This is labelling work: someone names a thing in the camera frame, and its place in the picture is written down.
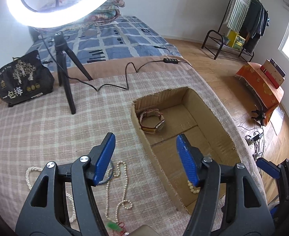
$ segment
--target watch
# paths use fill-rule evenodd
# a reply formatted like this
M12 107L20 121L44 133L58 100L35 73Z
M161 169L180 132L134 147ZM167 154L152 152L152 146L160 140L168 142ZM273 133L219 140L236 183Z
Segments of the watch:
M150 116L157 116L157 117L159 117L159 119L160 119L160 122L159 122L155 127L153 127L153 128L143 126L142 123L141 123L142 120L143 120L143 118L145 118L145 117L150 117ZM151 109L151 110L144 111L144 112L140 115L139 123L140 123L141 129L142 129L144 132L156 133L156 132L161 131L162 128L164 127L164 125L165 125L165 119L164 119L164 117L163 117L163 114L162 114L158 109Z

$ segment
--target watch face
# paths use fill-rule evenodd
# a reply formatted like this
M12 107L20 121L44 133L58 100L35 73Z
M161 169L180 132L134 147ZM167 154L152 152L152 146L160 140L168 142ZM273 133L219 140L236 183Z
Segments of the watch face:
M164 125L165 125L165 120L160 121L160 123L156 126L156 131L160 132L163 129Z

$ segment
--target open cardboard box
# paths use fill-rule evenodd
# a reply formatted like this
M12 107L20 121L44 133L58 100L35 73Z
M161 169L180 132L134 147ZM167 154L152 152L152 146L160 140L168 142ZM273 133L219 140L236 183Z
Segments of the open cardboard box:
M144 133L139 124L143 111L157 108L166 120L155 134ZM176 149L177 135L184 133L192 146L217 163L234 166L240 162L233 141L199 95L188 87L164 90L139 98L133 103L132 121L158 176L178 210L192 213L198 194L190 191L187 176ZM143 125L159 122L155 116L144 118ZM221 184L219 197L225 193Z

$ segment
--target orange cloth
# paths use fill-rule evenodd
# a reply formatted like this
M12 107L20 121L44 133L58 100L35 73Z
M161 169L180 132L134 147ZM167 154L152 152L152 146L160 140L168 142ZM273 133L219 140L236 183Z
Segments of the orange cloth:
M243 77L254 89L261 102L266 107L265 125L270 120L272 112L281 102L284 91L281 86L276 89L268 77L260 70L261 65L257 63L247 63L236 75Z

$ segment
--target bed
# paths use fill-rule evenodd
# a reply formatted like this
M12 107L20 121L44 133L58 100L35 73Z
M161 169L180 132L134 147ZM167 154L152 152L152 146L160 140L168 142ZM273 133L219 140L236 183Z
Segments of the bed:
M135 16L120 16L105 26L66 31L64 36L82 64L126 57L181 56L174 45ZM44 39L51 53L55 54L53 37L46 34ZM52 61L42 40L37 40L27 53L35 49L39 51L42 63ZM68 56L66 66L75 66ZM53 61L47 67L51 72L57 71Z
M173 58L184 61L178 65L150 63L135 73L128 68L130 90L106 87L94 92L89 86L71 80L71 89L77 113L71 115L64 89L58 87L56 65L46 64L55 77L54 91L8 108L0 100L0 215L14 229L22 205L29 193L25 173L29 167L43 168L48 161L57 164L73 162L99 144L107 132L116 135L113 161L128 165L129 187L127 198L134 207L120 211L120 219L129 232L142 224L148 224L161 236L182 235L190 216L176 210L145 155L130 118L133 100L165 89L190 87L202 98L218 118L233 140L240 160L253 176L264 195L262 180L251 153L241 137L232 117L208 84L183 59L177 48L166 42L150 27L133 16L122 16L117 23L107 26L68 31L65 35L69 47L94 78L92 83L100 86L112 83L125 84L125 66L133 62L136 68L146 62ZM50 37L45 41L51 45ZM36 41L28 52L38 49L42 62L51 58L42 40ZM89 53L103 52L93 57ZM87 63L89 60L100 60ZM69 76L86 80L70 60L67 61ZM37 177L30 175L33 183ZM123 182L116 180L110 191L110 217L121 197ZM106 186L93 189L103 221L106 221ZM214 228L220 227L222 213L218 209Z

